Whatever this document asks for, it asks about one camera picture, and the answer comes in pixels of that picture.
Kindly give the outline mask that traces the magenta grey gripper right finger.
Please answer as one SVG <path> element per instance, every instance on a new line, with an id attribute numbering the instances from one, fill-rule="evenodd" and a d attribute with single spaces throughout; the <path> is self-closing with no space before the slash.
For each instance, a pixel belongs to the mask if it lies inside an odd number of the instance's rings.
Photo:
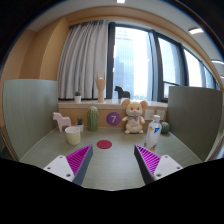
<path id="1" fill-rule="evenodd" d="M 139 145 L 134 146 L 134 155 L 145 184 L 152 183 L 182 169 L 182 166 L 169 155 L 159 156 Z"/>

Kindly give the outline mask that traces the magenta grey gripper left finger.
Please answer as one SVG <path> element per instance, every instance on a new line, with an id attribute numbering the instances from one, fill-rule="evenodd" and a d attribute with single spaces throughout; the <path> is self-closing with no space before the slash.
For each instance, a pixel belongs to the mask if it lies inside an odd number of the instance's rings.
<path id="1" fill-rule="evenodd" d="M 44 170 L 81 186 L 92 155 L 93 146 L 88 145 L 68 156 L 57 156 Z"/>

